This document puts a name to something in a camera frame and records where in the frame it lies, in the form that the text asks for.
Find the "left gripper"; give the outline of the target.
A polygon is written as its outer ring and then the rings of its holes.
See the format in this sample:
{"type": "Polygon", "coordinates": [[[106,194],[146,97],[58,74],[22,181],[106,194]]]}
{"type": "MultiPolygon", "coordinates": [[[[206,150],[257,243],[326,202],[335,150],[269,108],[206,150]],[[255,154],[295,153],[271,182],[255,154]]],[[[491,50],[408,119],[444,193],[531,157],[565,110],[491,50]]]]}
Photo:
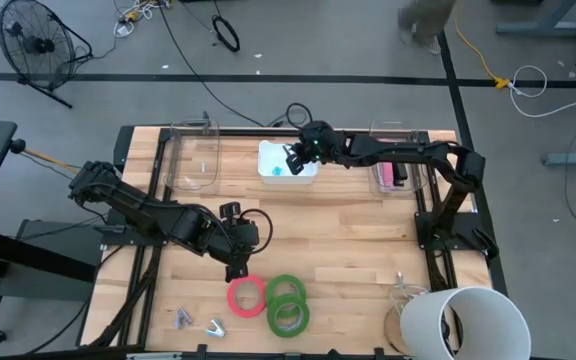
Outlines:
{"type": "Polygon", "coordinates": [[[206,230],[203,250],[222,262],[225,281],[248,276],[248,260],[259,244],[259,230],[254,221],[236,218],[234,223],[217,222],[206,230]]]}

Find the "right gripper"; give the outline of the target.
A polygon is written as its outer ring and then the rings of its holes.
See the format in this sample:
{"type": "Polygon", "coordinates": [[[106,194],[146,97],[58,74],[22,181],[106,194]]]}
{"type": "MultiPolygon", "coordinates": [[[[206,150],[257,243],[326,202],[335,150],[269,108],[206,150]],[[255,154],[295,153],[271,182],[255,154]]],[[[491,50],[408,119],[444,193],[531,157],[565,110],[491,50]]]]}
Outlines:
{"type": "Polygon", "coordinates": [[[339,156],[342,140],[343,137],[335,132],[303,132],[302,144],[284,144],[282,148],[291,174],[299,175],[304,169],[303,162],[334,161],[339,156]]]}

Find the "red tape roll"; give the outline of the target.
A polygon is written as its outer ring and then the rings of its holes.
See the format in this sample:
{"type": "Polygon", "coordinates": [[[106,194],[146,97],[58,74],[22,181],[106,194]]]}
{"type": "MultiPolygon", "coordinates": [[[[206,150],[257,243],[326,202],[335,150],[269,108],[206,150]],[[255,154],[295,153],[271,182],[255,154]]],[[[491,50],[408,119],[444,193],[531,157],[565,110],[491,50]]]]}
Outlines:
{"type": "Polygon", "coordinates": [[[262,281],[261,278],[259,278],[258,276],[247,276],[247,277],[243,277],[243,278],[238,278],[238,279],[234,279],[231,283],[230,286],[228,288],[227,291],[227,301],[228,301],[228,305],[229,308],[231,309],[231,311],[242,318],[252,318],[252,317],[256,317],[258,315],[260,315],[262,313],[262,311],[265,309],[266,307],[266,298],[265,298],[266,292],[265,292],[265,285],[262,281]],[[259,300],[258,302],[249,309],[245,309],[243,307],[241,307],[236,300],[236,292],[237,290],[246,284],[251,284],[255,287],[255,289],[257,290],[257,292],[259,293],[259,300]]]}

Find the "green tape roll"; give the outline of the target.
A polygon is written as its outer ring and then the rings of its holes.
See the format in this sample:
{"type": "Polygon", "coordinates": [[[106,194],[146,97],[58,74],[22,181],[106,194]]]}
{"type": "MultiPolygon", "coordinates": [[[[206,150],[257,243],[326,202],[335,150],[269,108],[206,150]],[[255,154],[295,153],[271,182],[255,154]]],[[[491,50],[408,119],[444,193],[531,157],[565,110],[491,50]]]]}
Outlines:
{"type": "Polygon", "coordinates": [[[282,284],[292,286],[296,290],[295,295],[297,295],[300,300],[305,301],[307,299],[306,288],[302,281],[293,275],[282,274],[270,280],[266,285],[265,300],[267,305],[270,305],[277,297],[275,291],[282,284]]]}
{"type": "Polygon", "coordinates": [[[310,309],[305,300],[294,294],[284,294],[276,297],[268,306],[266,319],[270,330],[282,338],[296,337],[307,327],[310,320],[310,309]],[[279,325],[279,312],[286,305],[297,309],[297,320],[290,326],[279,325]]]}

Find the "light blue staple remover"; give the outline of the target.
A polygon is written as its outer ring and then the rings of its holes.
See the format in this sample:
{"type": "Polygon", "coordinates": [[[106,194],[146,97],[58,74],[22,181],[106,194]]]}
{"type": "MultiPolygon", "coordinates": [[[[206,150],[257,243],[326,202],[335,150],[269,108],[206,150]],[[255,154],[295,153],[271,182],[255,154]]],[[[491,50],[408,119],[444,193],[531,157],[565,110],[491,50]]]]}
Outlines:
{"type": "Polygon", "coordinates": [[[210,320],[210,326],[205,329],[205,334],[211,337],[223,338],[226,335],[226,330],[217,318],[210,320]]]}

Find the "pink stapler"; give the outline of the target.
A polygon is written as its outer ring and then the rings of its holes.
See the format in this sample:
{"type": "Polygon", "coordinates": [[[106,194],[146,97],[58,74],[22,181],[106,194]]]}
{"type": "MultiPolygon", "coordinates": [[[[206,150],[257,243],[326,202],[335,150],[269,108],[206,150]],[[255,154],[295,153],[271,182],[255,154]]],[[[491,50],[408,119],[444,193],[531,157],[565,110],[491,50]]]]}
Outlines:
{"type": "Polygon", "coordinates": [[[383,191],[391,191],[394,188],[394,172],[391,163],[377,165],[377,182],[383,191]]]}

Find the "white plastic bin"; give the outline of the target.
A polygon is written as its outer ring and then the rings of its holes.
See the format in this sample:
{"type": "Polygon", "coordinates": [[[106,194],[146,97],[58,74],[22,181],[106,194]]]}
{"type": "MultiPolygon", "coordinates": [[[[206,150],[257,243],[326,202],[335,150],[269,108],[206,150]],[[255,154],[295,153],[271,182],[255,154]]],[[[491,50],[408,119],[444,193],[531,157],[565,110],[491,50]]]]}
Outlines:
{"type": "Polygon", "coordinates": [[[257,171],[262,182],[269,185],[311,184],[318,174],[319,164],[306,164],[299,175],[292,175],[286,163],[287,156],[282,148],[283,145],[268,140],[259,143],[257,171]],[[283,170],[282,176],[272,175],[272,170],[275,167],[280,167],[283,170]]]}

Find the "clear plastic bin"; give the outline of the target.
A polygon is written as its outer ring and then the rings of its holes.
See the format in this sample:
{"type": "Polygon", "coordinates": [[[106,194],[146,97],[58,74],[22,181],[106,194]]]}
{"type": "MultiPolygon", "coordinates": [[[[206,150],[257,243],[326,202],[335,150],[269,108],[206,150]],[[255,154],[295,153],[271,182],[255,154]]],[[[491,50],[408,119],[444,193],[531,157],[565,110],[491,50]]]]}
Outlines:
{"type": "Polygon", "coordinates": [[[219,123],[208,118],[173,123],[164,155],[164,184],[177,193],[215,194],[219,188],[219,123]]]}
{"type": "MultiPolygon", "coordinates": [[[[374,121],[369,128],[369,135],[381,142],[416,142],[418,134],[409,129],[407,123],[399,121],[374,121]]],[[[394,186],[391,191],[383,191],[377,182],[377,165],[368,170],[371,191],[379,197],[403,197],[421,190],[427,179],[422,169],[416,164],[402,163],[406,166],[408,179],[403,186],[394,186]]]]}

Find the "silver metal bar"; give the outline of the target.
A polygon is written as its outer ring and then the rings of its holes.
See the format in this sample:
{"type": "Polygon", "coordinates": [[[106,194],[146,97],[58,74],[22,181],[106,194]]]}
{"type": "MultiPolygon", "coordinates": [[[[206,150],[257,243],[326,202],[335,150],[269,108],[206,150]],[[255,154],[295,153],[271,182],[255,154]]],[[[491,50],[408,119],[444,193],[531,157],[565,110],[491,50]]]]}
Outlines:
{"type": "Polygon", "coordinates": [[[182,360],[181,352],[144,352],[127,354],[125,360],[182,360]]]}

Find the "person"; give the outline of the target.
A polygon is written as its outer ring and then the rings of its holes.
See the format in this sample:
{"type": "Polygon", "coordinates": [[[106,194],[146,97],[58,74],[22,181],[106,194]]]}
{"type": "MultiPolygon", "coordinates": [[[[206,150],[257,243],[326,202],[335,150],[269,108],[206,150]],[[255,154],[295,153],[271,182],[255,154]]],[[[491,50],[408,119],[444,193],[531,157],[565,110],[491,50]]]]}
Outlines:
{"type": "Polygon", "coordinates": [[[441,53],[438,36],[446,26],[457,0],[410,0],[398,9],[400,39],[415,42],[432,55],[441,53]]]}

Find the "yellow pole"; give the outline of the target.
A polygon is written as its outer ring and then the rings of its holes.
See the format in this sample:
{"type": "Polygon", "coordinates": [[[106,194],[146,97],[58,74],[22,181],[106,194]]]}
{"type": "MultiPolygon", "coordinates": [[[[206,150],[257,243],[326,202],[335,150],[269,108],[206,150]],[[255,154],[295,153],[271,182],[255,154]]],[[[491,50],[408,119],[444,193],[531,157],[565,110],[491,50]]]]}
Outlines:
{"type": "Polygon", "coordinates": [[[57,159],[54,159],[48,155],[36,152],[34,150],[30,150],[27,145],[26,142],[23,139],[14,139],[11,141],[10,143],[10,147],[9,147],[10,151],[14,154],[24,154],[27,156],[30,156],[33,159],[37,159],[37,160],[41,160],[53,165],[57,165],[63,169],[68,170],[71,173],[77,173],[78,170],[75,166],[72,165],[68,165],[66,163],[63,163],[57,159]]]}

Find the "table lamp white shade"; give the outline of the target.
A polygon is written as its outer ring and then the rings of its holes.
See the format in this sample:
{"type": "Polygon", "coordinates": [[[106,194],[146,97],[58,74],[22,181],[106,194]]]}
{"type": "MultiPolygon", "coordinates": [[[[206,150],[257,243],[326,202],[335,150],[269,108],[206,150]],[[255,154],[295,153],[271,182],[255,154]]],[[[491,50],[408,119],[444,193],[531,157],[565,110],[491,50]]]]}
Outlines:
{"type": "Polygon", "coordinates": [[[390,290],[384,332],[413,360],[529,360],[532,340],[518,307],[505,295],[470,286],[438,292],[412,284],[390,290]]]}

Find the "grey desk foot bar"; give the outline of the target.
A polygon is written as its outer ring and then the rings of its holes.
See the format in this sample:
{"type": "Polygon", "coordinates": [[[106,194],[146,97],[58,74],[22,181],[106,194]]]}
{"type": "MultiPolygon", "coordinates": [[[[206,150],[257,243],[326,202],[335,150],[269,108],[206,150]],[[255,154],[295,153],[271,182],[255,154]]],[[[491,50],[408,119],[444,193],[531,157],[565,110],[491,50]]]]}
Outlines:
{"type": "Polygon", "coordinates": [[[576,152],[571,153],[548,153],[541,158],[545,166],[576,165],[576,152]]]}
{"type": "Polygon", "coordinates": [[[576,22],[563,18],[576,5],[576,0],[560,0],[560,5],[545,18],[536,22],[501,23],[496,27],[499,35],[576,38],[576,22]]]}

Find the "black floor fan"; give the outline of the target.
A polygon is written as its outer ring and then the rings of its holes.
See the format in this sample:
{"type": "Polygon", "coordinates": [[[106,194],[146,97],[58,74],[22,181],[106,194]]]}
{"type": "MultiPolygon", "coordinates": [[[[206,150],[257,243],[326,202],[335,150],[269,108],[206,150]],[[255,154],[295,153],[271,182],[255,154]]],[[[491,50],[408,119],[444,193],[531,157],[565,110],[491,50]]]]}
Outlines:
{"type": "Polygon", "coordinates": [[[7,0],[0,8],[0,48],[16,82],[71,108],[55,90],[93,58],[92,46],[38,0],[7,0]]]}

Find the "black aluminium table frame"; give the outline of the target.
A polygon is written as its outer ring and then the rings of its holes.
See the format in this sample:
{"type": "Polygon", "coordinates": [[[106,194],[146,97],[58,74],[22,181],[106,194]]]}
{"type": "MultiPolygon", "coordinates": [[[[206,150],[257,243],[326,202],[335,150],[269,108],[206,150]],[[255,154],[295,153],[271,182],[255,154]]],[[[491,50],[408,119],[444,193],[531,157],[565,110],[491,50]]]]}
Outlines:
{"type": "Polygon", "coordinates": [[[190,201],[217,210],[239,202],[253,210],[267,248],[250,258],[253,275],[269,280],[291,274],[307,289],[310,320],[293,338],[276,336],[264,316],[242,318],[227,304],[223,264],[167,245],[154,292],[136,305],[130,343],[149,352],[181,352],[185,360],[314,360],[337,350],[345,359],[392,359],[383,334],[389,288],[397,274],[425,285],[427,261],[418,247],[414,215],[430,208],[429,193],[383,198],[369,188],[364,168],[320,168],[310,185],[267,185],[257,171],[263,140],[291,143],[287,128],[228,128],[221,137],[218,191],[190,201]],[[176,311],[193,323],[174,326],[176,311]],[[223,324],[223,338],[205,334],[210,320],[223,324]]]}

